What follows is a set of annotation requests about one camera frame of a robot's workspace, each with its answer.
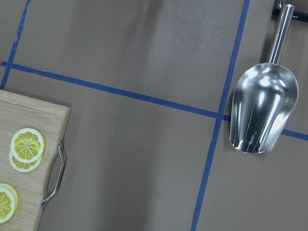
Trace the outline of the bamboo cutting board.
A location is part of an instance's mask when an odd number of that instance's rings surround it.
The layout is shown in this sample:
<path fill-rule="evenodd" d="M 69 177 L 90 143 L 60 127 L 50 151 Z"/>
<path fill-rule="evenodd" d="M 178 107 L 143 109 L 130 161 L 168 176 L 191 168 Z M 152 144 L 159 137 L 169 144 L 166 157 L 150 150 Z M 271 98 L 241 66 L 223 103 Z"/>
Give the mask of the bamboo cutting board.
<path fill-rule="evenodd" d="M 0 92 L 0 181 L 12 185 L 19 195 L 18 209 L 2 223 L 2 231 L 36 231 L 53 163 L 58 155 L 71 109 L 66 106 L 1 90 Z M 13 135 L 22 128 L 34 128 L 45 140 L 42 162 L 33 171 L 21 173 L 10 165 Z"/>

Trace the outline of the lower lemon slice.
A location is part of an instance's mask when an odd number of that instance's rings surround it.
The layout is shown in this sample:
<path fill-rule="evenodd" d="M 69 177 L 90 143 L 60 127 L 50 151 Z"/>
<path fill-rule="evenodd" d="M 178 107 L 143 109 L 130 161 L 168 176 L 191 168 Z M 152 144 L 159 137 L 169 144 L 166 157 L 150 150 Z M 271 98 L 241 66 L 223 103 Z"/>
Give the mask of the lower lemon slice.
<path fill-rule="evenodd" d="M 10 220 L 19 206 L 19 195 L 17 190 L 7 183 L 0 184 L 0 222 Z"/>

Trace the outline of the hidden lemon slice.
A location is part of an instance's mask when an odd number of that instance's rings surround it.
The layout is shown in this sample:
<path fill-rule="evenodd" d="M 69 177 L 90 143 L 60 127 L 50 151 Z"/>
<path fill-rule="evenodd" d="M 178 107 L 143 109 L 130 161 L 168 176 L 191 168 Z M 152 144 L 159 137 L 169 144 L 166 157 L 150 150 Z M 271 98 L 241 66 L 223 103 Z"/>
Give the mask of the hidden lemon slice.
<path fill-rule="evenodd" d="M 11 167 L 21 173 L 28 173 L 35 170 L 40 165 L 41 161 L 42 156 L 38 160 L 31 163 L 20 162 L 13 156 L 12 151 L 9 152 L 9 162 Z"/>

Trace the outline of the black wooden glass tray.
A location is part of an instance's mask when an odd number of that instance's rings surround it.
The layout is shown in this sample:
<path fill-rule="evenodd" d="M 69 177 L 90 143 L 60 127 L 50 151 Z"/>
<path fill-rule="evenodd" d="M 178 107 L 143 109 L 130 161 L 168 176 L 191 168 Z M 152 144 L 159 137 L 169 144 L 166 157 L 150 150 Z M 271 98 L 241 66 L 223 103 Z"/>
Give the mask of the black wooden glass tray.
<path fill-rule="evenodd" d="M 308 21 L 308 0 L 276 0 L 272 14 L 279 15 L 282 7 L 284 5 L 291 4 L 293 5 L 293 18 L 299 21 L 307 22 Z"/>

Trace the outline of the steel ice scoop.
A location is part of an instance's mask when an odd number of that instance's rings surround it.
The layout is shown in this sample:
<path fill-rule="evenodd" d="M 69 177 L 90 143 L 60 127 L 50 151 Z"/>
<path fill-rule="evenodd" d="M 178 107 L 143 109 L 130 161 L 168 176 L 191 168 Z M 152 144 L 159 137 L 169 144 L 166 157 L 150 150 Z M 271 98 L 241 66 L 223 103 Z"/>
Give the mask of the steel ice scoop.
<path fill-rule="evenodd" d="M 279 64 L 294 9 L 291 4 L 281 8 L 268 62 L 248 69 L 235 85 L 230 142 L 238 151 L 270 152 L 297 103 L 298 82 Z"/>

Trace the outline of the upper lemon slice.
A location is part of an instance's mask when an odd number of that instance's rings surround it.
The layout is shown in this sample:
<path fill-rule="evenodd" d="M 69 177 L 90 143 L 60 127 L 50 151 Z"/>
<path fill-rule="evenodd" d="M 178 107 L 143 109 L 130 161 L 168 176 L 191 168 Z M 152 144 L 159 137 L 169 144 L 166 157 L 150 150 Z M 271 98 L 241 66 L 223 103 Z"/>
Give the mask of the upper lemon slice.
<path fill-rule="evenodd" d="M 43 135 L 33 128 L 22 128 L 11 139 L 11 153 L 22 163 L 32 163 L 42 157 L 45 150 Z"/>

